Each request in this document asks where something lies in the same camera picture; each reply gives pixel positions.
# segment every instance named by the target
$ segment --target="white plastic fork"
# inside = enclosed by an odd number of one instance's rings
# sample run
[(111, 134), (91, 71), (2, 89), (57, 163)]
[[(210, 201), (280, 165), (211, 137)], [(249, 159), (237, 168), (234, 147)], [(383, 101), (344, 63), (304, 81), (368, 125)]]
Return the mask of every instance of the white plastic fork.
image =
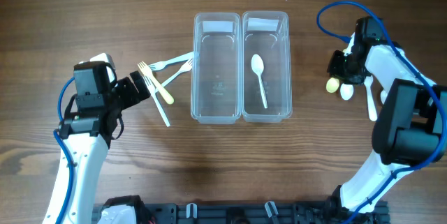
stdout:
[(172, 82), (178, 75), (188, 72), (193, 68), (193, 59), (189, 59), (188, 61), (186, 61), (186, 63), (184, 63), (182, 65), (182, 67), (180, 67), (180, 69), (172, 76), (170, 76), (165, 82), (163, 82), (163, 84), (161, 84), (162, 87), (165, 87), (166, 85), (168, 85), (170, 82)]
[(178, 63), (181, 61), (186, 61), (192, 57), (193, 57), (193, 52), (190, 52), (190, 53), (183, 54), (182, 56), (179, 56), (179, 57), (174, 57), (173, 59), (150, 64), (149, 67), (153, 71), (163, 70), (169, 64), (175, 64), (175, 63)]
[(151, 80), (151, 83), (160, 91), (161, 96), (167, 102), (167, 104), (172, 105), (174, 103), (174, 98), (169, 94), (164, 87), (161, 86), (159, 81), (154, 77), (151, 68), (144, 62), (138, 63), (138, 67), (142, 74)]
[(155, 94), (156, 92), (155, 92), (155, 87), (154, 87), (154, 85), (152, 84), (151, 80), (150, 80), (148, 77), (146, 77), (145, 75), (143, 75), (142, 78), (143, 78), (143, 80), (145, 81), (146, 86), (147, 86), (147, 89), (149, 89), (149, 92), (151, 93), (152, 98), (154, 99), (154, 102), (155, 102), (155, 105), (156, 105), (157, 109), (159, 109), (161, 118), (162, 118), (163, 121), (165, 122), (166, 126), (169, 127), (169, 126), (170, 126), (169, 120), (168, 120), (168, 118), (167, 118), (167, 116), (166, 116), (166, 114), (165, 114), (165, 111), (164, 111), (163, 108), (161, 107), (160, 101), (159, 101), (158, 98), (156, 97), (156, 94)]

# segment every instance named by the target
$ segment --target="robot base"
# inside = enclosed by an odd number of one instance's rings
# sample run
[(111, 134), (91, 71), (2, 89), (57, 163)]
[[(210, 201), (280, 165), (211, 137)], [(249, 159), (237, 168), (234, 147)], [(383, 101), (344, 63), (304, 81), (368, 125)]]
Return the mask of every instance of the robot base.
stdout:
[[(338, 224), (343, 220), (332, 219), (325, 221), (321, 214), (325, 202), (296, 202), (295, 204), (273, 204), (277, 215), (268, 214), (263, 204), (228, 204), (228, 205), (194, 205), (177, 206), (176, 204), (146, 204), (151, 214), (155, 216), (157, 224)], [(196, 218), (190, 205), (196, 207)], [(101, 206), (93, 210), (92, 224), (96, 224), (101, 217)], [(243, 219), (232, 213), (242, 213)], [(361, 214), (361, 221), (355, 224), (390, 224), (387, 202), (377, 202), (372, 213)]]

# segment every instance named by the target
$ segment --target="plastic bin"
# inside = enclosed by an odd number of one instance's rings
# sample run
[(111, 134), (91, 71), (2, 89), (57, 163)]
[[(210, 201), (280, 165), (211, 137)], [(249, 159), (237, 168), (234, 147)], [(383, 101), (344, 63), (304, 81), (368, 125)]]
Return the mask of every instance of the plastic bin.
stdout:
[[(280, 122), (292, 115), (291, 55), (288, 16), (278, 11), (248, 11), (242, 16), (244, 55), (242, 115), (249, 122)], [(262, 74), (268, 108), (261, 99), (254, 54), (264, 63)]]
[(202, 124), (234, 124), (241, 115), (240, 16), (199, 13), (194, 22), (191, 116)]

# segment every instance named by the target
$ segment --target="wood grain surface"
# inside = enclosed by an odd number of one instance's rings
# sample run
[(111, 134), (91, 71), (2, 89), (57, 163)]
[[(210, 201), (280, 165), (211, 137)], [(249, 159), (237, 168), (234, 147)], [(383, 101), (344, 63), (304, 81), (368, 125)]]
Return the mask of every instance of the wood grain surface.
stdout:
[[(95, 201), (132, 194), (177, 204), (325, 199), (368, 157), (374, 125), (365, 89), (358, 87), (349, 102), (325, 91), (328, 61), (345, 48), (315, 24), (332, 1), (338, 0), (0, 0), (0, 223), (44, 217), (59, 162), (52, 136), (57, 98), (73, 66), (107, 52), (124, 77), (139, 61), (190, 52), (199, 12), (288, 14), (292, 117), (280, 124), (200, 125), (190, 115), (191, 74), (183, 74), (168, 87), (176, 102), (163, 104), (170, 128), (152, 99), (124, 111), (126, 130), (112, 142)], [(419, 70), (447, 84), (446, 0), (355, 1), (385, 18)], [(362, 16), (352, 7), (334, 8), (323, 26), (350, 35)], [(392, 223), (445, 223), (446, 180), (444, 158), (400, 181), (384, 197)]]

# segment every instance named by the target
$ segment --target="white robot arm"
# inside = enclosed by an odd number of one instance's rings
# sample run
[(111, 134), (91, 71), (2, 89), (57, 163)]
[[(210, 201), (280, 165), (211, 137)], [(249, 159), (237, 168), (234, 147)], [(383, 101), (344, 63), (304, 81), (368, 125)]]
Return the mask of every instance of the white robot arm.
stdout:
[[(348, 47), (343, 52), (335, 51), (328, 67), (330, 76), (345, 84), (362, 85), (367, 76), (374, 75), (383, 87), (381, 100), (384, 105), (372, 133), (374, 150), (356, 175), (333, 194), (339, 200), (339, 206), (349, 211), (368, 202), (360, 213), (373, 211), (379, 199), (394, 184), (413, 172), (409, 170), (395, 175), (394, 171), (417, 165), (433, 153), (442, 130), (441, 117), (422, 83), (381, 37), (381, 29), (371, 17), (359, 19)], [(405, 58), (398, 45), (397, 50)], [(432, 80), (422, 78), (429, 85), (435, 85)], [(441, 101), (442, 96), (447, 96), (443, 87), (435, 85), (433, 89), (438, 91)], [(413, 114), (427, 118), (427, 123), (411, 122)], [(444, 150), (445, 147), (434, 162), (442, 157)], [(393, 180), (370, 200), (390, 176)]]
[[(59, 124), (59, 133), (55, 135), (62, 139), (72, 163), (68, 164), (66, 154), (61, 151), (56, 183), (43, 219), (45, 224), (91, 222), (99, 173), (111, 140), (114, 140), (112, 133), (117, 120), (121, 124), (119, 137), (124, 129), (122, 110), (150, 96), (138, 71), (131, 73), (132, 83), (128, 77), (117, 80), (114, 68), (107, 54), (100, 54), (74, 68), (77, 94), (71, 98)], [(77, 112), (71, 112), (74, 101)], [(61, 213), (69, 181), (73, 186), (68, 189), (67, 208)], [(131, 205), (121, 206), (121, 209), (111, 206), (103, 215), (106, 217), (101, 219), (102, 223), (136, 223), (132, 221), (136, 220), (136, 212)]]

